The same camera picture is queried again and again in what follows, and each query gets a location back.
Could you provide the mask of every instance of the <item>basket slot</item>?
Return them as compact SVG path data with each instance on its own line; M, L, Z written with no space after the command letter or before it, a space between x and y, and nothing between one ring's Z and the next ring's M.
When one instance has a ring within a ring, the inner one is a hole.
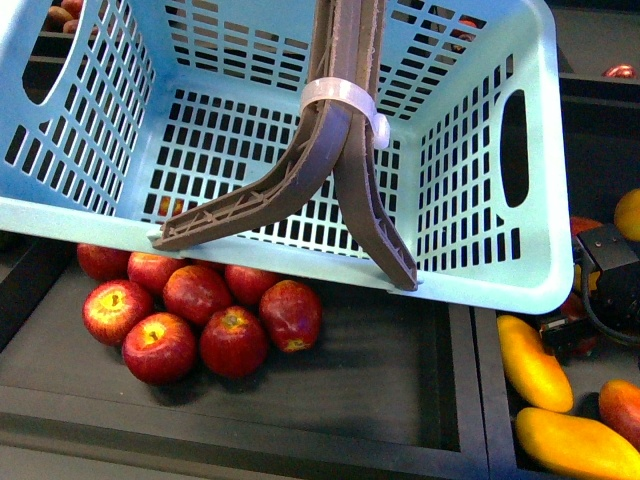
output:
M501 134L493 119L501 114L497 104L510 88L513 65L509 55L421 139L416 259L424 271L462 271L521 257L520 227L503 218L498 207L504 199L495 198L504 191L497 172L507 166L492 143Z

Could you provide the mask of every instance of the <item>plastic basket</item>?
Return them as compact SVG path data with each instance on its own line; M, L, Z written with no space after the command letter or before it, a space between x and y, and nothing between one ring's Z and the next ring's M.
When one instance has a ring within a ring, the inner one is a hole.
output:
M0 25L0 229L153 251L174 211L260 178L287 147L312 2L86 2L61 74L35 104L21 76L49 6L9 1ZM390 0L381 71L392 133L376 175L418 263L417 291L395 289L351 239L331 177L297 214L176 255L512 311L558 306L573 268L546 5ZM527 127L515 203L501 152L514 95Z

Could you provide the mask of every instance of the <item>red apple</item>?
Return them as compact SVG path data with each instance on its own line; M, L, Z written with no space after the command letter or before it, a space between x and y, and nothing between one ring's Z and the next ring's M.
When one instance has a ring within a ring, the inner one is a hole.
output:
M75 19L80 18L84 0L62 0L60 6L64 8Z
M186 265L189 265L189 261L184 258L133 252L129 258L127 273L129 280L139 283L153 295L161 297L169 277Z
M257 268L227 265L224 279L238 302L252 306L257 305L262 294L281 281L283 276Z
M569 217L569 228L571 229L571 236L575 237L581 232L591 230L593 228L601 227L602 223L588 217L579 217L572 215Z
M129 331L153 312L153 298L137 283L111 280L95 288L82 307L89 333L105 345L120 345Z
M308 285L282 280L260 299L260 318L283 352L311 348L320 334L322 303Z
M189 324L171 313L154 313L129 332L122 358L138 380L164 385L184 377L198 358L198 342Z
M605 382L598 408L602 421L640 451L640 388L620 378Z
M187 265L173 272L162 299L167 311L198 327L204 327L211 315L233 303L222 276L202 265Z
M76 256L80 268L94 280L104 282L116 278L127 278L127 265L131 252L79 243L76 247Z
M192 260L194 265L202 265L204 267L209 267L212 268L213 270L215 270L218 273L224 273L224 269L227 266L226 263L220 263L220 262L212 262L210 260L200 260L197 258L194 258Z
M212 372L227 378L253 373L268 350L260 321L237 305L214 313L200 336L200 358Z

